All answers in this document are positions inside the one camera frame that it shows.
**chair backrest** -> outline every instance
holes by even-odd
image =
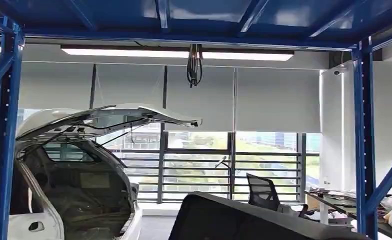
[[[249,204],[277,211],[280,200],[274,182],[249,173],[246,173],[246,176],[250,188]]]

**blue metal ceiling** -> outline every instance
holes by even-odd
[[[392,27],[392,0],[0,0],[0,12],[31,36],[310,49]]]

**blue steel frame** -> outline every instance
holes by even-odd
[[[305,39],[290,40],[276,38],[241,38],[265,10],[269,0],[255,0],[244,14],[236,37],[188,36],[142,32],[96,32],[97,23],[81,0],[64,0],[69,8],[90,30],[87,32],[69,29],[22,29],[12,21],[20,21],[14,9],[5,7],[5,0],[0,0],[0,9],[5,16],[0,23],[3,34],[0,57],[0,240],[7,239],[10,194],[12,187],[15,130],[18,110],[19,83],[21,73],[22,49],[25,34],[39,37],[55,37],[86,40],[131,40],[160,41],[180,43],[207,43],[219,45],[241,45],[255,47],[275,47],[326,51],[351,51],[354,67],[354,106],[355,106],[355,141],[356,141],[356,189],[357,189],[357,224],[358,231],[377,239],[376,207],[392,186],[392,168],[380,185],[375,188],[374,168],[374,127],[373,127],[373,89],[372,89],[372,52],[392,43],[392,34],[379,40],[368,38],[355,43],[335,43],[312,39],[328,29],[335,21],[345,16],[351,9],[366,0],[345,0],[325,19],[320,19],[309,31]],[[163,33],[170,30],[170,10],[167,0],[156,0],[156,7]]]
[[[24,35],[4,18],[0,27],[0,240],[7,239]]]
[[[377,211],[365,211],[375,189],[371,38],[352,51],[354,70],[356,212],[358,232],[377,239]]]

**car body panel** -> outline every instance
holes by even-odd
[[[35,230],[29,230],[32,223]],[[59,225],[48,213],[30,213],[9,216],[8,240],[62,240]]]
[[[18,129],[16,139],[64,141],[94,138],[154,122],[197,127],[202,124],[202,119],[138,103],[110,105],[84,111],[58,108],[42,110],[28,117]]]
[[[137,203],[139,185],[129,181],[125,172],[126,166],[114,154],[89,138],[128,128],[132,130],[134,127],[154,122],[197,127],[202,124],[202,119],[181,116],[166,109],[159,110],[139,103],[110,105],[84,111],[68,108],[46,109],[29,116],[17,130],[15,167],[26,180],[28,193],[31,194],[28,199],[32,199],[32,202],[34,195],[43,212],[10,215],[8,240],[65,239],[65,226],[61,215],[24,162],[24,150],[30,149],[32,152],[35,150],[32,149],[34,146],[36,149],[41,148],[48,142],[73,143],[82,150],[91,151],[91,154],[97,155],[114,170],[129,193],[128,203],[131,211],[121,230],[123,235],[118,239],[137,240],[142,219],[142,210]]]

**table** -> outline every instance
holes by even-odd
[[[323,197],[319,197],[318,194],[316,193],[311,193],[309,191],[305,191],[305,193],[319,201],[320,204],[320,216],[321,216],[321,223],[328,223],[328,212],[327,209],[328,207],[335,209],[338,212],[346,214],[348,217],[351,217],[353,219],[356,219],[356,207],[348,207],[349,205],[355,206],[356,205],[356,200],[355,199],[350,199],[345,197],[344,200],[337,200],[333,199],[332,196],[330,195],[324,195]],[[392,238],[392,227],[384,222],[384,219],[378,219],[378,231],[389,238]]]

